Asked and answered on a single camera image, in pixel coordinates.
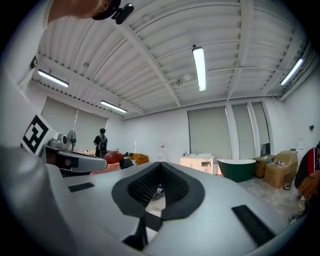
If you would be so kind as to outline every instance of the roller shade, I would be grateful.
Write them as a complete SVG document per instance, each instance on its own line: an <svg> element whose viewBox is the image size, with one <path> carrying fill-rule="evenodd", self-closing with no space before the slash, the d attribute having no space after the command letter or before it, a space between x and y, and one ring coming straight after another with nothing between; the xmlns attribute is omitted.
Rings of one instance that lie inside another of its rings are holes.
<svg viewBox="0 0 320 256"><path fill-rule="evenodd" d="M247 105L232 106L239 140L240 159L255 157L254 133Z"/></svg>
<svg viewBox="0 0 320 256"><path fill-rule="evenodd" d="M188 112L190 152L231 159L229 124L224 107Z"/></svg>
<svg viewBox="0 0 320 256"><path fill-rule="evenodd" d="M252 104L259 130L260 144L270 143L267 120L261 103Z"/></svg>
<svg viewBox="0 0 320 256"><path fill-rule="evenodd" d="M79 110L74 127L76 135L74 148L76 150L95 150L95 137L100 134L101 128L106 129L107 121L107 118Z"/></svg>
<svg viewBox="0 0 320 256"><path fill-rule="evenodd" d="M42 111L42 117L58 133L67 136L68 132L74 128L77 111L74 107L48 98Z"/></svg>

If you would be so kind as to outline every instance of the backpack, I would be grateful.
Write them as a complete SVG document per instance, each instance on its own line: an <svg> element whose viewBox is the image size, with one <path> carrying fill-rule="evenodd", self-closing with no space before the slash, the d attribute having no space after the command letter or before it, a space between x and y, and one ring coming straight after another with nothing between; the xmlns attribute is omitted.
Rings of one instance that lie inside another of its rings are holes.
<svg viewBox="0 0 320 256"><path fill-rule="evenodd" d="M100 137L100 142L98 145L98 149L100 150L100 152L102 151L107 151L107 137L104 135L99 135Z"/></svg>

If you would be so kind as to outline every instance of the green bathtub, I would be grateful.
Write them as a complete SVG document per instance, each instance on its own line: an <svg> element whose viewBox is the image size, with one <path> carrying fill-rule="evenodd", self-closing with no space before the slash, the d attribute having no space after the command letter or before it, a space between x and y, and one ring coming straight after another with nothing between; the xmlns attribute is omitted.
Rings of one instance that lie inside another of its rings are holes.
<svg viewBox="0 0 320 256"><path fill-rule="evenodd" d="M256 160L217 159L221 173L234 182L244 182L254 177Z"/></svg>

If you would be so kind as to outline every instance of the sink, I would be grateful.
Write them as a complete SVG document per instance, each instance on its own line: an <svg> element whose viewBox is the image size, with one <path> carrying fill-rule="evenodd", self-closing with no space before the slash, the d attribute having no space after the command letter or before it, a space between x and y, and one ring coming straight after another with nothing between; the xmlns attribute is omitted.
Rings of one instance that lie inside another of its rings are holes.
<svg viewBox="0 0 320 256"><path fill-rule="evenodd" d="M201 159L208 159L208 158L214 158L212 154L189 154L188 156L183 156L184 158L201 158Z"/></svg>

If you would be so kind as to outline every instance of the white cabinet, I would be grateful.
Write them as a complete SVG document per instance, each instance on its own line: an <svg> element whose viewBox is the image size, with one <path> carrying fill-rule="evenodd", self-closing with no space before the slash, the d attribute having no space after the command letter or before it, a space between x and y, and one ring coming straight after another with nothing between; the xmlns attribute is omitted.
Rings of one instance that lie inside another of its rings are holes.
<svg viewBox="0 0 320 256"><path fill-rule="evenodd" d="M180 165L214 174L214 157L209 154L183 156L180 158Z"/></svg>

